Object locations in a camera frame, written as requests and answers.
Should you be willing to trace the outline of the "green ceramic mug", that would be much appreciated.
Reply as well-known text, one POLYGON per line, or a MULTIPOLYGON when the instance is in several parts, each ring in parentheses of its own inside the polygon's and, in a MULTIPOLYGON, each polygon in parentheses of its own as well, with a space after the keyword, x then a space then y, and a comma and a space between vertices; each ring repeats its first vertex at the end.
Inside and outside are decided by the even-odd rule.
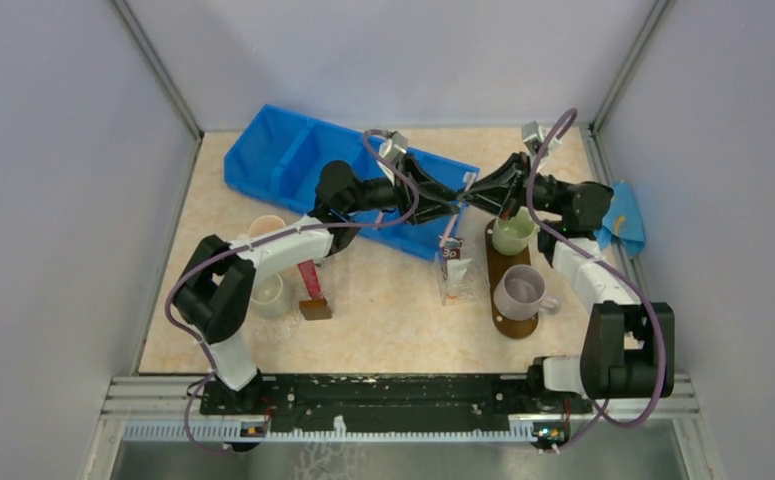
POLYGON ((516 256, 526 250, 540 228, 525 208, 508 219, 497 218, 491 233, 493 248, 502 255, 516 256))

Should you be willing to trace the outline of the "white tube orange cap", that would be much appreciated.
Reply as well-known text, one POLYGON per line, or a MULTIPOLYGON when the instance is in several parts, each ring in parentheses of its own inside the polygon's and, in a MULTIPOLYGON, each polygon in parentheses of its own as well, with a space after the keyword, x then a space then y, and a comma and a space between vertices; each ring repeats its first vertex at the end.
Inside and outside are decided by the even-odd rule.
POLYGON ((444 302, 446 305, 465 302, 469 299, 471 284, 467 275, 473 263, 474 260, 470 258, 445 262, 444 302))

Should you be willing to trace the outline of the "clear textured acrylic tray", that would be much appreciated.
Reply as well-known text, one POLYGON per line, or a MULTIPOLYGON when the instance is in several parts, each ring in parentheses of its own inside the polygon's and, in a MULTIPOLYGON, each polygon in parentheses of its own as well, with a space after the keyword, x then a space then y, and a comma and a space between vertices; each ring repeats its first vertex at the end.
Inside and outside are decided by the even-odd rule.
POLYGON ((443 306, 480 301, 488 294, 489 281, 478 258, 435 256, 435 278, 443 306))

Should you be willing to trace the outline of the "grey ceramic mug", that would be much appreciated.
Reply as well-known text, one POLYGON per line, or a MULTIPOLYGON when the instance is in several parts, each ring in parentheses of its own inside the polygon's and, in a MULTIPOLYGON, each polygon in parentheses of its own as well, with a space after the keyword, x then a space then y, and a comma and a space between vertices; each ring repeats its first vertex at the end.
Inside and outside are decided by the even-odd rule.
POLYGON ((538 270, 520 264, 510 267, 496 285, 493 303, 509 320, 527 321, 538 314, 557 315, 561 301, 547 292, 547 285, 538 270))

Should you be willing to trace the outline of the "clear holder with wooden ends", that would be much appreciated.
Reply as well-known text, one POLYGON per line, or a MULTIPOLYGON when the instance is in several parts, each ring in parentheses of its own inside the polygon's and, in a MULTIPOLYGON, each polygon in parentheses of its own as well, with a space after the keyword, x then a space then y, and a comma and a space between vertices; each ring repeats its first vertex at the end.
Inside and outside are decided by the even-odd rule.
POLYGON ((299 311, 306 321, 330 320, 333 311, 326 300, 317 273, 316 263, 313 260, 301 262, 297 265, 306 288, 308 299, 299 302, 299 311))

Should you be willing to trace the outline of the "white ceramic mug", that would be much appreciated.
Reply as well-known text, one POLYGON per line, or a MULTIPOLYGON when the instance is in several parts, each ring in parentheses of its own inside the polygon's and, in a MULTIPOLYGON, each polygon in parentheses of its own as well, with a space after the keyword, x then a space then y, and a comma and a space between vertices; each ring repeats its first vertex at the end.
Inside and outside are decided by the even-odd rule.
POLYGON ((249 239, 255 239, 263 235, 281 230, 286 227, 283 218, 277 215, 263 215, 255 219, 247 230, 249 239))

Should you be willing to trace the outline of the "cream speckled ceramic mug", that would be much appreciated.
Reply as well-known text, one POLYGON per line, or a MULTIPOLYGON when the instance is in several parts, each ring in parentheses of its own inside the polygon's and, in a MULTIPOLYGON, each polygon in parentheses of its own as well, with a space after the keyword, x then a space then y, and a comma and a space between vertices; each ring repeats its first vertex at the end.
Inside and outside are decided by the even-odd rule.
POLYGON ((292 288, 276 273, 253 288, 249 312, 265 319, 278 319, 292 311, 293 303, 292 288))

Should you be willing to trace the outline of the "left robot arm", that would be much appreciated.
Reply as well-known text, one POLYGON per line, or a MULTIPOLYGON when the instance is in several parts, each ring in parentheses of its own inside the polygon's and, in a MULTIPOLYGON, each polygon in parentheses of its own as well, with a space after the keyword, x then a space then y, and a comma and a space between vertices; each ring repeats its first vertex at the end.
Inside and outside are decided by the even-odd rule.
POLYGON ((361 180, 347 162, 331 161, 320 173, 313 209, 297 222, 240 246, 216 235, 200 241, 164 311, 199 340, 213 375, 225 384, 224 401, 236 412, 251 413, 263 399, 253 380, 258 368, 240 334, 255 286, 345 249, 365 227, 353 221, 356 213, 393 210, 398 224, 423 224, 457 212, 457 191, 427 175, 412 155, 389 169, 391 178, 361 180))

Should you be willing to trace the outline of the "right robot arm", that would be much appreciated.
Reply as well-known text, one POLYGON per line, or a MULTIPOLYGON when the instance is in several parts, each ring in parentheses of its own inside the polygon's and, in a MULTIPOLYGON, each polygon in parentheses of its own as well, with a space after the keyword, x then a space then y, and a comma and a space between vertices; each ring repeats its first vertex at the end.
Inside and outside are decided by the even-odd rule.
POLYGON ((610 187, 532 175, 527 155, 514 153, 457 198, 502 219, 527 206, 559 217, 542 222, 538 250, 570 283, 589 320, 580 354, 541 357, 531 367, 537 376, 526 385, 532 408, 551 412, 566 392, 592 399, 666 398, 672 393, 672 308, 664 302, 644 304, 632 282, 609 271, 601 255, 595 232, 612 204, 610 187))

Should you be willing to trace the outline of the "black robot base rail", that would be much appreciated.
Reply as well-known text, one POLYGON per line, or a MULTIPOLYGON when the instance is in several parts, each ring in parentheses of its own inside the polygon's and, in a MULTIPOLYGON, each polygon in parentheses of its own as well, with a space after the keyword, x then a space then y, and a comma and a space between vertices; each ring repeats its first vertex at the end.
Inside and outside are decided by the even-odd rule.
POLYGON ((521 415, 555 419, 590 412, 574 393, 543 387, 525 374, 269 374, 235 391, 213 379, 201 390, 201 414, 256 415, 272 433, 505 433, 521 415))

